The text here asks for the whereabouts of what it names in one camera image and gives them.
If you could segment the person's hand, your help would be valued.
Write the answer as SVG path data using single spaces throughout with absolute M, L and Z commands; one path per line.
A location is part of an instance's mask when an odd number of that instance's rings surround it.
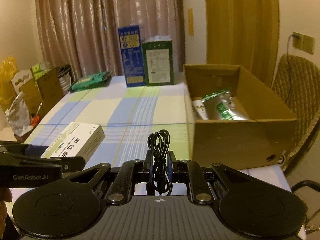
M 10 189 L 8 188 L 1 188 L 0 191 L 0 201 L 1 201 L 1 208 L 0 208 L 0 234 L 1 238 L 3 237 L 3 233 L 6 227 L 5 219 L 8 215 L 6 202 L 12 202 L 12 194 Z

